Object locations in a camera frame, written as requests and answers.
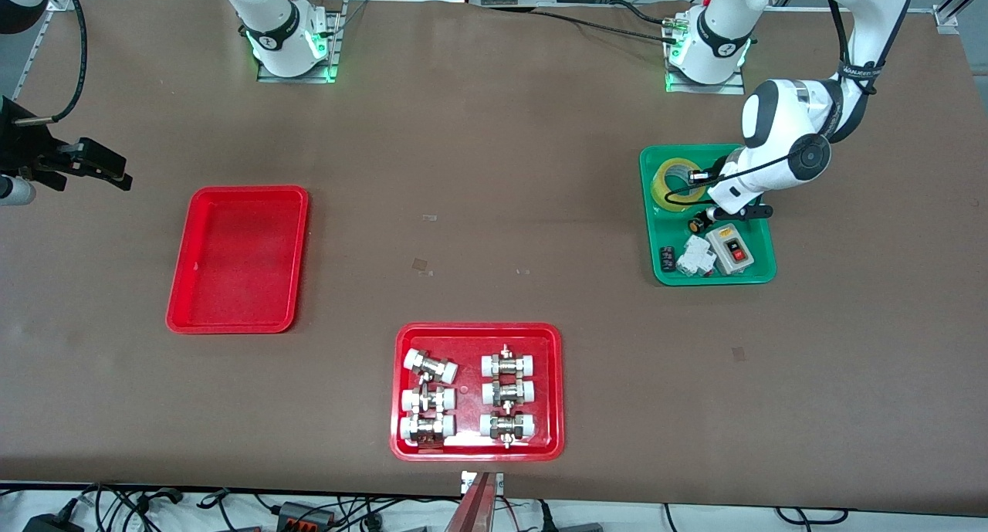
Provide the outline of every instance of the green tray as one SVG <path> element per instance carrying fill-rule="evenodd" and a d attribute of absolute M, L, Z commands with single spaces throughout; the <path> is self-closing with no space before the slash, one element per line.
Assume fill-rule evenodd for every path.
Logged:
<path fill-rule="evenodd" d="M 687 223 L 703 207 L 687 209 L 685 212 L 667 212 L 652 200 L 652 178 L 664 161 L 673 157 L 685 157 L 696 165 L 709 167 L 717 158 L 727 155 L 740 147 L 738 144 L 676 144 L 649 146 L 641 150 L 641 190 L 645 195 L 645 221 L 648 223 L 648 243 L 652 251 L 652 271 L 656 278 L 668 286 L 703 285 L 755 285 L 768 283 L 776 276 L 776 252 L 772 248 L 772 233 L 768 219 L 753 219 L 751 222 L 714 223 L 713 229 L 734 223 L 738 233 L 751 250 L 755 263 L 740 274 L 720 275 L 716 270 L 711 276 L 687 276 L 678 271 L 663 273 L 659 249 L 663 246 L 676 248 L 676 257 L 682 254 L 682 247 L 689 239 Z"/>

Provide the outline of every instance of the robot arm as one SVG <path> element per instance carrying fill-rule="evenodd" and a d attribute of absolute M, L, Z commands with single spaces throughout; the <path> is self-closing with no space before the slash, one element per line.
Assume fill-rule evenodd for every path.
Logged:
<path fill-rule="evenodd" d="M 734 74 L 755 23 L 769 0 L 710 0 L 693 5 L 677 19 L 687 21 L 680 53 L 669 62 L 689 79 L 719 84 Z"/>
<path fill-rule="evenodd" d="M 307 0 L 229 0 L 254 57 L 279 77 L 303 75 L 327 56 L 326 11 Z"/>
<path fill-rule="evenodd" d="M 830 144 L 861 122 L 909 0 L 833 1 L 854 16 L 837 73 L 819 81 L 770 80 L 755 89 L 742 114 L 745 147 L 727 158 L 709 189 L 724 212 L 741 211 L 764 191 L 812 181 L 830 162 Z"/>
<path fill-rule="evenodd" d="M 47 0 L 0 0 L 0 33 L 31 28 L 42 17 L 46 5 Z M 84 34 L 84 18 L 76 5 L 80 31 Z M 124 173 L 127 160 L 123 156 L 89 138 L 80 138 L 76 144 L 59 141 L 46 126 L 71 111 L 82 91 L 84 76 L 85 71 L 80 71 L 80 84 L 72 102 L 56 116 L 35 117 L 14 100 L 0 99 L 0 205 L 31 204 L 35 198 L 31 181 L 57 191 L 65 190 L 67 175 L 93 177 L 108 181 L 120 190 L 130 190 L 131 179 Z"/>

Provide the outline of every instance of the tabletop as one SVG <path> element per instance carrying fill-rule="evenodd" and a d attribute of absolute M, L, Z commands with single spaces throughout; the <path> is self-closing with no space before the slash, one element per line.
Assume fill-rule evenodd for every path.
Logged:
<path fill-rule="evenodd" d="M 638 153 L 739 141 L 744 98 L 666 93 L 653 42 L 374 2 L 335 84 L 272 85 L 225 0 L 83 5 L 89 78 L 52 131 L 127 156 L 134 190 L 70 179 L 0 209 L 0 479 L 455 494 L 497 469 L 516 497 L 986 512 L 988 121 L 930 15 L 828 171 L 769 195 L 776 278 L 682 289 L 651 272 Z M 756 36 L 749 92 L 836 66 L 826 12 Z M 19 102 L 60 109 L 77 53 L 56 15 Z M 170 332 L 191 195 L 260 184 L 311 194 L 296 323 Z M 458 320 L 561 331 L 558 459 L 389 452 L 396 333 Z"/>

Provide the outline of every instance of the empty red tray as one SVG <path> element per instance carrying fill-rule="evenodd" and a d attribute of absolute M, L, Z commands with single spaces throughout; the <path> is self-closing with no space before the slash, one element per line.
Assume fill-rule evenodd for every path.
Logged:
<path fill-rule="evenodd" d="M 527 402 L 517 412 L 533 415 L 536 433 L 515 442 L 511 448 L 480 435 L 480 415 L 490 415 L 493 406 L 484 406 L 480 385 L 491 378 L 480 374 L 480 358 L 501 351 L 507 344 L 516 356 L 532 355 L 536 401 Z M 419 378 L 405 370 L 409 349 L 427 351 L 431 358 L 448 358 L 459 364 L 452 387 L 456 391 L 456 434 L 445 438 L 437 448 L 419 448 L 402 439 L 398 420 L 401 392 L 413 388 Z M 391 394 L 391 451 L 402 461 L 550 461 L 563 449 L 562 338 L 549 324 L 409 324 L 398 333 L 394 353 Z"/>
<path fill-rule="evenodd" d="M 279 333 L 296 316 L 305 188 L 207 187 L 188 203 L 166 321 L 176 333 Z"/>

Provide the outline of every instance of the roll of tape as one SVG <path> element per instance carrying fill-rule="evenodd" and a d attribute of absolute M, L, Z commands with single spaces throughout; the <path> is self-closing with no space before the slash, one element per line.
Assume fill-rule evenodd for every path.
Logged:
<path fill-rule="evenodd" d="M 684 183 L 689 183 L 689 172 L 699 170 L 701 169 L 699 169 L 696 163 L 684 157 L 674 157 L 662 162 L 659 170 L 655 173 L 655 177 L 652 178 L 652 200 L 655 201 L 655 204 L 659 205 L 659 208 L 663 208 L 667 212 L 687 211 L 689 209 L 688 205 L 675 205 L 666 201 L 666 195 L 673 190 L 666 183 L 666 178 L 677 177 L 678 179 L 682 179 Z M 677 202 L 696 202 L 703 197 L 703 193 L 705 192 L 706 187 L 699 187 L 689 191 L 687 195 L 671 195 L 669 198 Z"/>

